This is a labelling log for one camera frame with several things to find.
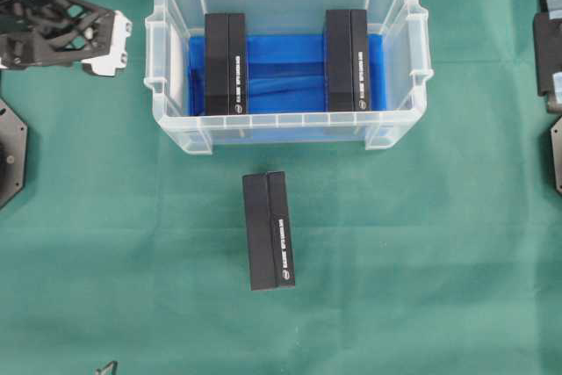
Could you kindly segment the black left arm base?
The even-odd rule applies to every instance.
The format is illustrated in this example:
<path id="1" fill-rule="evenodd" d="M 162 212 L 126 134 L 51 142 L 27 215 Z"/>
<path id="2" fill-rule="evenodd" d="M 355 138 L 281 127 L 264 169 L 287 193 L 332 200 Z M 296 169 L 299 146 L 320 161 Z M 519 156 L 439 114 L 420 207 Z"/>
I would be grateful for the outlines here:
<path id="1" fill-rule="evenodd" d="M 1 99 L 1 198 L 4 208 L 25 186 L 27 124 Z"/>

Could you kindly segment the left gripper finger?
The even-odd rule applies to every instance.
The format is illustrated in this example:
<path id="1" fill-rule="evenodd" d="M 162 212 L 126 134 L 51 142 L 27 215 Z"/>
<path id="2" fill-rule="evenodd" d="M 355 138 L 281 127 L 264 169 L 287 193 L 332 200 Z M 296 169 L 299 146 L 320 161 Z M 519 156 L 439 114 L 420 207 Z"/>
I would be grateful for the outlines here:
<path id="1" fill-rule="evenodd" d="M 132 22 L 121 11 L 83 0 L 50 0 L 25 12 L 31 40 L 28 66 L 67 66 L 75 62 L 94 76 L 115 76 L 126 68 Z"/>

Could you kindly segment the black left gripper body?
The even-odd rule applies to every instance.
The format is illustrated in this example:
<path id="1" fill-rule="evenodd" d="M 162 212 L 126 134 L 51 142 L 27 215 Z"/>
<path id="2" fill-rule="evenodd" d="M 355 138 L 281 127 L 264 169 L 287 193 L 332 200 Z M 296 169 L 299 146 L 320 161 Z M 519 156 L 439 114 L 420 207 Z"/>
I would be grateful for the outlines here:
<path id="1" fill-rule="evenodd" d="M 1 0 L 1 68 L 55 66 L 55 51 L 39 33 L 40 17 L 51 0 Z"/>

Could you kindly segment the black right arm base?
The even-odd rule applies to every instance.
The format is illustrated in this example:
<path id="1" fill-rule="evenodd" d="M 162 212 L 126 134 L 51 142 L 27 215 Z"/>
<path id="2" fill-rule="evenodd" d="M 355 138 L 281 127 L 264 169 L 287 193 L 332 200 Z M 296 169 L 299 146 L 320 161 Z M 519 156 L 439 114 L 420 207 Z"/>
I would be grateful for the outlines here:
<path id="1" fill-rule="evenodd" d="M 537 138 L 541 178 L 561 196 L 561 117 L 557 116 Z"/>

